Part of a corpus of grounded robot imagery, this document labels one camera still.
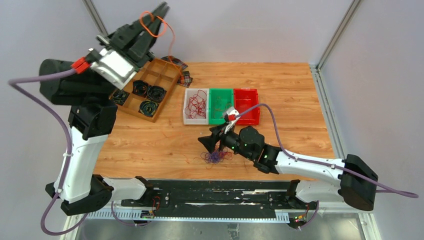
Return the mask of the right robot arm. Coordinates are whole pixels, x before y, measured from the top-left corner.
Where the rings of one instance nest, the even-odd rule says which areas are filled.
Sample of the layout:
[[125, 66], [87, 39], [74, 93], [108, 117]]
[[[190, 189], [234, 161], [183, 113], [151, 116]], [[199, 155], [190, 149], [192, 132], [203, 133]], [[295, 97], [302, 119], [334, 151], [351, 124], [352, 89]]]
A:
[[310, 202], [343, 202], [348, 206], [372, 211], [378, 175], [357, 155], [346, 158], [321, 158], [282, 150], [265, 142], [254, 127], [247, 126], [236, 133], [226, 124], [211, 127], [211, 134], [197, 140], [212, 153], [216, 148], [228, 148], [234, 154], [253, 162], [265, 174], [290, 174], [310, 178], [295, 179], [286, 192], [286, 203], [294, 209]]

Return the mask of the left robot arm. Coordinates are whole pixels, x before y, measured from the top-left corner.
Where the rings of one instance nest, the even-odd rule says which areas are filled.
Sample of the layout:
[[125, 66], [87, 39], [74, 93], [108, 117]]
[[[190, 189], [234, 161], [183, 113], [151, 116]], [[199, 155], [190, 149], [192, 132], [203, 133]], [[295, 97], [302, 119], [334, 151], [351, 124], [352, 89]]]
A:
[[94, 174], [94, 168], [117, 117], [118, 107], [111, 97], [153, 60], [151, 47], [168, 11], [168, 4], [161, 2], [151, 15], [107, 36], [99, 34], [101, 50], [91, 48], [74, 62], [45, 59], [40, 65], [40, 76], [58, 74], [57, 79], [40, 84], [40, 93], [54, 105], [70, 106], [64, 125], [70, 143], [61, 173], [45, 188], [61, 199], [68, 216], [98, 211], [112, 201], [135, 200], [142, 207], [153, 201], [144, 178], [102, 177]]

